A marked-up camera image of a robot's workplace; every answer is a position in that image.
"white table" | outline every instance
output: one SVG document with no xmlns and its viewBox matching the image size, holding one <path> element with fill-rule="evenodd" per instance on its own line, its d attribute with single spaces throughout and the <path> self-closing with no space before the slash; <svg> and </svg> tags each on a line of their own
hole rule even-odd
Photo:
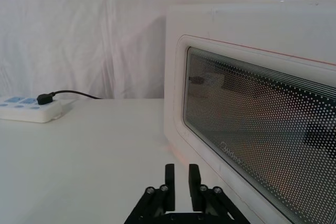
<svg viewBox="0 0 336 224">
<path fill-rule="evenodd" d="M 145 188 L 164 183 L 168 163 L 176 210 L 192 211 L 188 163 L 163 134 L 163 100 L 79 100 L 65 108 L 46 124 L 0 121 L 1 224 L 124 223 Z M 222 186 L 190 152 L 202 182 Z"/>
</svg>

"microwave window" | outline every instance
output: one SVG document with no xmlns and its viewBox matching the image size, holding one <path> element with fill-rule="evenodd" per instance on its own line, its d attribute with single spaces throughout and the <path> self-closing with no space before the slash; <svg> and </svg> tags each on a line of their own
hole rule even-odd
<svg viewBox="0 0 336 224">
<path fill-rule="evenodd" d="M 183 119 L 293 223 L 336 223 L 336 89 L 187 52 Z"/>
</svg>

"black cable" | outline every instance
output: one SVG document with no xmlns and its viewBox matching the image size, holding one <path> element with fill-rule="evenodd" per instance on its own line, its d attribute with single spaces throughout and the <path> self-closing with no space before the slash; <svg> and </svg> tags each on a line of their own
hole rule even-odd
<svg viewBox="0 0 336 224">
<path fill-rule="evenodd" d="M 56 91 L 56 92 L 51 92 L 50 94 L 54 97 L 55 95 L 61 94 L 61 93 L 74 93 L 74 94 L 84 95 L 85 97 L 89 97 L 89 98 L 92 98 L 92 99 L 101 99 L 101 98 L 94 97 L 92 95 L 85 94 L 85 93 L 78 92 L 78 91 L 74 91 L 74 90 L 59 90 L 59 91 Z"/>
<path fill-rule="evenodd" d="M 82 92 L 78 92 L 78 91 L 74 91 L 74 90 L 59 90 L 59 91 L 52 92 L 52 93 L 49 93 L 49 94 L 40 94 L 36 98 L 37 103 L 39 105 L 45 105 L 45 104 L 52 103 L 53 102 L 53 97 L 57 94 L 60 94 L 60 93 L 74 93 L 74 94 L 84 95 L 85 97 L 89 97 L 89 98 L 92 98 L 92 99 L 101 99 L 101 98 L 94 97 L 92 95 L 84 94 Z"/>
</svg>

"white power strip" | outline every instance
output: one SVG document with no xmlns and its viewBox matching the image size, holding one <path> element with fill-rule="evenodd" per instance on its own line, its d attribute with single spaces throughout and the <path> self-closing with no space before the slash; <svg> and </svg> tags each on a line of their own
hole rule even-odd
<svg viewBox="0 0 336 224">
<path fill-rule="evenodd" d="M 61 114 L 59 101 L 39 105 L 35 98 L 0 97 L 0 119 L 46 123 Z"/>
</svg>

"white microwave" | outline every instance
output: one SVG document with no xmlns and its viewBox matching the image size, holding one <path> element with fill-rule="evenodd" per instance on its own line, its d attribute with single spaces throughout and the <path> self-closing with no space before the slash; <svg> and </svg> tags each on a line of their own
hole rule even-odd
<svg viewBox="0 0 336 224">
<path fill-rule="evenodd" d="M 336 1 L 228 0 L 167 14 L 164 132 L 251 223 L 336 223 Z"/>
</svg>

